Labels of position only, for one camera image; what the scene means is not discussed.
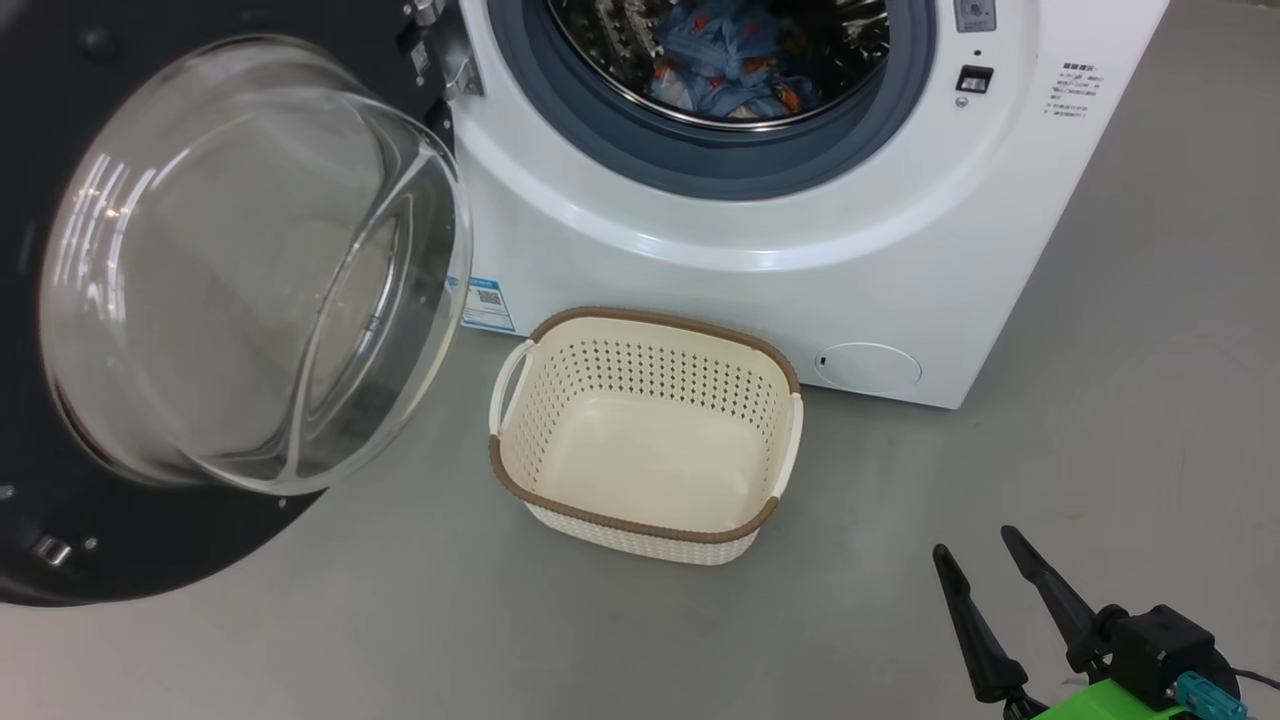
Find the teal connector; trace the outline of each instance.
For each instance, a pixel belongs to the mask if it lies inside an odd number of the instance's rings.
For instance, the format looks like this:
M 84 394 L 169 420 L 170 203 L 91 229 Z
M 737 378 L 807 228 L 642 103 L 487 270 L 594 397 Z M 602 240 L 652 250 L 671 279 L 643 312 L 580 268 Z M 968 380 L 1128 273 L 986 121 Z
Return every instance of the teal connector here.
M 1202 720 L 1248 720 L 1244 703 L 1226 694 L 1226 691 L 1197 675 L 1183 673 L 1174 684 L 1174 698 L 1192 715 Z

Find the laundry basket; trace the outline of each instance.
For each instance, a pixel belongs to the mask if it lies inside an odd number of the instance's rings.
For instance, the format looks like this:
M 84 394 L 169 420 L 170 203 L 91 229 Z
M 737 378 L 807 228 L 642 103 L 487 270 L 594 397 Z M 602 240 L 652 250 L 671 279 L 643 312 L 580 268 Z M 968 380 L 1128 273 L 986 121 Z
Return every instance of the laundry basket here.
M 750 547 L 777 506 L 803 411 L 795 372 L 760 340 L 582 307 L 507 357 L 489 455 L 507 489 L 562 533 L 719 565 Z

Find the washing machine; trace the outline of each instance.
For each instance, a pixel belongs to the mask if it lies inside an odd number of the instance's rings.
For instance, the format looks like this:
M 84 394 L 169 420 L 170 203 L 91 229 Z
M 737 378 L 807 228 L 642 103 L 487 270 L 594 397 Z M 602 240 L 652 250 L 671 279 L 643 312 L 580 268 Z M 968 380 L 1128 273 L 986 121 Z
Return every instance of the washing machine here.
M 668 311 L 957 407 L 1164 8 L 0 3 L 0 600 L 238 561 L 463 325 Z M 773 55 L 682 64 L 712 9 Z

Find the gray floor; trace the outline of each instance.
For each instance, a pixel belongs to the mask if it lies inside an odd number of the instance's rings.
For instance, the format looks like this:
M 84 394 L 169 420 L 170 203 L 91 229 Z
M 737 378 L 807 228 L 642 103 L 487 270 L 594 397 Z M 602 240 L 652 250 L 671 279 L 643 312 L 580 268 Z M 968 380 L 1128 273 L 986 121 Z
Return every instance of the gray floor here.
M 1000 543 L 1096 606 L 1166 602 L 1280 675 L 1280 13 L 1175 1 L 969 397 L 810 391 L 756 546 L 667 565 L 539 525 L 493 479 L 466 333 L 362 482 L 175 594 L 0 609 L 13 719 L 995 719 L 929 547 L 1042 700 L 1074 688 Z M 1245 687 L 1253 714 L 1280 693 Z

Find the clothes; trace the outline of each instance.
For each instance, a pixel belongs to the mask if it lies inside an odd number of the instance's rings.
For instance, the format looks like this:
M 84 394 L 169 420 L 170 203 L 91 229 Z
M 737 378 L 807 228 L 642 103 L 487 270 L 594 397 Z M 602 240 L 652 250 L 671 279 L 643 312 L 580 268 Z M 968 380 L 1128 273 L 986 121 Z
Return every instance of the clothes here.
M 664 58 L 649 95 L 714 118 L 781 118 L 815 106 L 808 78 L 780 73 L 782 27 L 758 0 L 681 0 L 654 28 Z

